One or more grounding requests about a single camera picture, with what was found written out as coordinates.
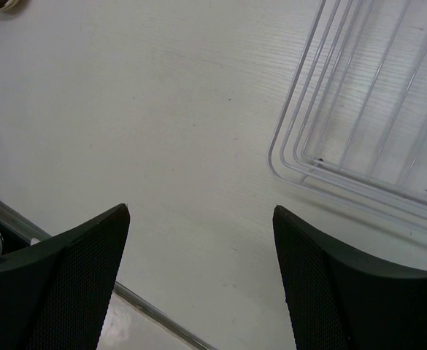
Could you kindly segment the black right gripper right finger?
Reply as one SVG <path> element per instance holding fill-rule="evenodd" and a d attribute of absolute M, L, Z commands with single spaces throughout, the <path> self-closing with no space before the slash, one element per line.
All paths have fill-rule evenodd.
<path fill-rule="evenodd" d="M 297 349 L 427 349 L 427 271 L 356 249 L 283 206 L 272 224 Z"/>

